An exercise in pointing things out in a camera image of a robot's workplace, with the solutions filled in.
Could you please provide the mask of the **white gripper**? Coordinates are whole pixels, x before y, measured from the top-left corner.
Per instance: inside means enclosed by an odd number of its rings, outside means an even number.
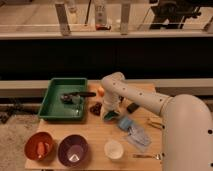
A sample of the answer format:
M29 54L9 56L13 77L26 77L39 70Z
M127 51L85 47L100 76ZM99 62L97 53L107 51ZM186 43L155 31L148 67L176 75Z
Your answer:
M110 121L119 116L119 100L112 98L107 99L104 98L102 100L102 109L101 109L101 117L104 118L105 121Z

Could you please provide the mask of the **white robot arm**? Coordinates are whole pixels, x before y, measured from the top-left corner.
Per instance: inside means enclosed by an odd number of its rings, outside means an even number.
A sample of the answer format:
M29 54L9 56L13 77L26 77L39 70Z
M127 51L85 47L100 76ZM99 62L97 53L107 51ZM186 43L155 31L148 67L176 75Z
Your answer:
M132 87L124 79L121 72L102 78L104 109L115 110L122 96L162 118L162 171L213 171L213 116L208 106L193 95L171 97Z

